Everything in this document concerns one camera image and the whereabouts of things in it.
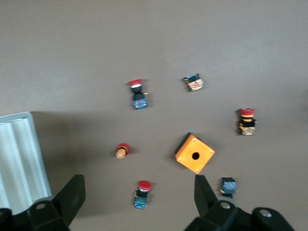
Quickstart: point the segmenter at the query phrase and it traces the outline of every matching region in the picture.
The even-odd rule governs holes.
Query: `enclosure hole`
[[[193,158],[194,160],[197,160],[197,159],[199,159],[199,157],[200,157],[199,153],[193,153],[192,155],[193,155],[192,158]]]

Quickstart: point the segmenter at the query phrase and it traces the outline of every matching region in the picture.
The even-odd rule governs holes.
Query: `red button cap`
[[[241,115],[253,116],[254,114],[255,114],[255,109],[253,108],[242,108],[241,109]]]
[[[146,180],[142,180],[139,182],[139,188],[141,188],[142,190],[150,190],[152,188],[150,182],[146,181]]]
[[[129,145],[126,144],[126,143],[121,143],[121,144],[119,144],[119,145],[116,147],[116,149],[118,150],[119,148],[125,148],[125,149],[127,150],[126,155],[128,155],[129,152],[130,152]]]
[[[136,85],[136,84],[141,84],[141,81],[142,81],[142,79],[136,79],[136,80],[130,81],[128,83],[133,86],[133,85]]]

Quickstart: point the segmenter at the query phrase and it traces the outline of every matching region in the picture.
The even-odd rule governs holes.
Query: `orange push button box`
[[[198,174],[214,154],[215,151],[211,147],[188,133],[175,151],[175,158],[179,163]]]

